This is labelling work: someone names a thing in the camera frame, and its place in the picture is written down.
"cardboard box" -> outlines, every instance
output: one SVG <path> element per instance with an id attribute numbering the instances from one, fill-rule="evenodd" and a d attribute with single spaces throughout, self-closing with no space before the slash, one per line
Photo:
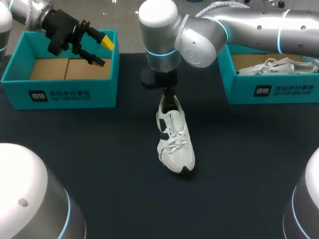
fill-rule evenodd
<path id="1" fill-rule="evenodd" d="M 301 56 L 263 52 L 239 45 L 226 45 L 218 54 L 218 64 L 230 104 L 290 104 L 319 102 L 319 73 L 238 76 L 242 68 L 264 63 L 269 58 Z"/>
<path id="2" fill-rule="evenodd" d="M 30 80 L 108 79 L 112 60 L 102 58 L 103 67 L 90 65 L 84 59 L 36 59 Z"/>
<path id="3" fill-rule="evenodd" d="M 85 34 L 83 49 L 105 59 L 104 67 L 89 65 L 71 50 L 55 57 L 49 39 L 24 32 L 1 83 L 17 110 L 115 107 L 120 54 L 117 33 L 100 30 L 115 44 L 113 52 Z"/>

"logo on box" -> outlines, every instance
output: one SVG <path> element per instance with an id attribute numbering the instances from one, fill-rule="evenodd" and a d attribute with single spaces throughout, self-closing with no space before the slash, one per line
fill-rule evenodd
<path id="1" fill-rule="evenodd" d="M 44 91 L 29 91 L 29 95 L 33 102 L 47 102 L 48 98 Z"/>
<path id="2" fill-rule="evenodd" d="M 271 86 L 256 86 L 254 97 L 266 97 L 270 94 Z"/>

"black table surface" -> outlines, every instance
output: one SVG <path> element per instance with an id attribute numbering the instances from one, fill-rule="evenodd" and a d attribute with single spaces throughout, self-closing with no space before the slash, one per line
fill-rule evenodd
<path id="1" fill-rule="evenodd" d="M 176 95 L 196 156 L 189 180 L 158 159 L 161 90 L 145 54 L 122 54 L 114 109 L 15 111 L 0 87 L 0 142 L 38 154 L 80 205 L 88 239 L 282 239 L 286 204 L 319 146 L 319 106 L 228 105 L 217 61 L 182 62 Z"/>

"teal box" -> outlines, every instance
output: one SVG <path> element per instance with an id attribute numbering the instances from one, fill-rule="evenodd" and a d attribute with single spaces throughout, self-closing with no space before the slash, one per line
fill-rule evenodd
<path id="1" fill-rule="evenodd" d="M 115 44 L 113 52 L 87 34 L 82 48 L 100 58 L 112 59 L 109 79 L 29 80 L 36 59 L 80 58 L 72 50 L 58 57 L 47 51 L 50 40 L 42 33 L 24 32 L 4 72 L 1 83 L 16 110 L 111 108 L 116 105 L 120 66 L 119 44 L 114 30 L 99 30 Z"/>
<path id="2" fill-rule="evenodd" d="M 230 104 L 290 104 L 319 102 L 319 73 L 238 76 L 232 54 L 267 53 L 245 46 L 226 45 L 218 64 Z"/>

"robotic arm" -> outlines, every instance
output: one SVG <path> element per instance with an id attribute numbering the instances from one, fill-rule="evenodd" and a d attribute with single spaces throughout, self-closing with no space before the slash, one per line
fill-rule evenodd
<path id="1" fill-rule="evenodd" d="M 150 67 L 142 74 L 147 88 L 170 88 L 181 55 L 204 68 L 227 43 L 319 57 L 319 13 L 304 10 L 253 10 L 238 2 L 214 2 L 196 17 L 178 13 L 172 0 L 147 0 L 139 11 Z"/>
<path id="2" fill-rule="evenodd" d="M 29 31 L 45 30 L 45 36 L 51 40 L 48 51 L 55 56 L 68 50 L 71 43 L 73 54 L 84 58 L 89 64 L 103 66 L 105 62 L 102 59 L 81 49 L 85 33 L 109 50 L 114 49 L 114 44 L 106 34 L 90 27 L 90 22 L 82 21 L 80 24 L 64 11 L 54 10 L 50 0 L 0 0 L 0 63 L 4 57 L 12 18 L 25 24 Z"/>

